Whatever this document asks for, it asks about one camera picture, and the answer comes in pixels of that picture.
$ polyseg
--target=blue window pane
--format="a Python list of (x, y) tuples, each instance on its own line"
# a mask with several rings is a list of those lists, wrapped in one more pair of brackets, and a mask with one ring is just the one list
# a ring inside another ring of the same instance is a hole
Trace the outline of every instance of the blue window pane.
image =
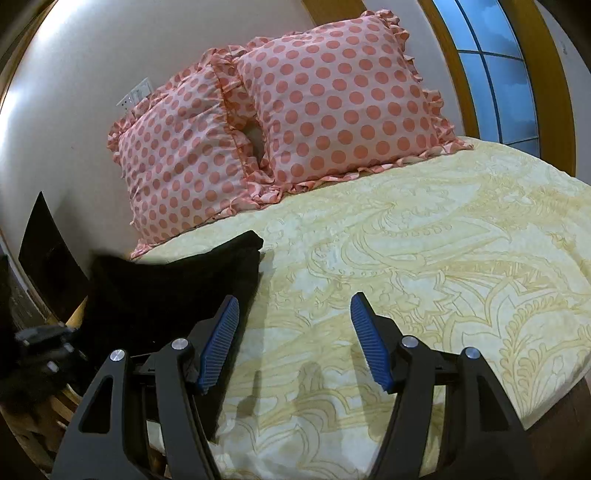
[(537, 138), (533, 140), (526, 140), (524, 142), (514, 143), (511, 145), (513, 148), (517, 150), (521, 150), (522, 152), (529, 153), (535, 157), (540, 157), (540, 142)]
[(495, 106), (492, 103), (491, 88), (486, 77), (482, 58), (480, 55), (473, 53), (460, 53), (460, 58), (474, 100), (480, 138), (489, 142), (498, 142), (499, 131), (496, 126)]
[(534, 99), (525, 64), (521, 60), (485, 57), (495, 89), (503, 143), (536, 137)]
[(522, 58), (513, 29), (497, 0), (459, 1), (482, 50)]
[(433, 0), (458, 50), (476, 50), (476, 42), (455, 0)]

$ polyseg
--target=bed sheet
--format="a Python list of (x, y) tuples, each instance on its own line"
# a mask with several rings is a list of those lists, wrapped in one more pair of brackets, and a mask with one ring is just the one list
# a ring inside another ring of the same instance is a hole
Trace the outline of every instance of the bed sheet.
[[(591, 361), (591, 187), (510, 147), (461, 151), (184, 233), (171, 261), (254, 230), (261, 283), (219, 419), (225, 478), (365, 478), (394, 404), (349, 317), (375, 311), (428, 346), (479, 348), (530, 427)], [(434, 395), (423, 473), (435, 468)]]

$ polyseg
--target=pink pillow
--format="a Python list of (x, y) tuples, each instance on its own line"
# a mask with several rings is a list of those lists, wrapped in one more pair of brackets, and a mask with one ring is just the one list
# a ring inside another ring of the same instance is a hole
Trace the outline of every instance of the pink pillow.
[(398, 21), (368, 11), (247, 48), (235, 60), (277, 186), (299, 192), (472, 147), (440, 116), (439, 92), (419, 87)]
[(243, 121), (245, 105), (236, 102), (229, 111), (224, 101), (243, 87), (235, 74), (214, 68), (215, 52), (172, 77), (109, 133), (128, 186), (131, 224), (141, 236), (132, 258), (204, 222), (281, 197), (228, 120)]

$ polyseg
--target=electrical outlet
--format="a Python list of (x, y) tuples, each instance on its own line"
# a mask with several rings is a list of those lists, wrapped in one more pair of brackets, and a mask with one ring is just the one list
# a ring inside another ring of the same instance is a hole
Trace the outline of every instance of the electrical outlet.
[(152, 93), (152, 84), (148, 78), (144, 78), (135, 87), (133, 87), (131, 91), (119, 101), (119, 103), (117, 103), (117, 106), (121, 110), (121, 116), (125, 116), (134, 106), (146, 98), (150, 93)]

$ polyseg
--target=paisley pattern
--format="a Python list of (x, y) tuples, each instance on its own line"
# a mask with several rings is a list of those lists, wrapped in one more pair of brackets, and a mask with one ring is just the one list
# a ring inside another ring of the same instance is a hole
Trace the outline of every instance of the paisley pattern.
[[(591, 188), (499, 144), (288, 196), (184, 233), (174, 260), (254, 230), (261, 283), (212, 445), (226, 478), (365, 478), (394, 396), (349, 317), (378, 314), (432, 348), (479, 348), (530, 427), (591, 364)], [(443, 427), (438, 389), (423, 472)]]

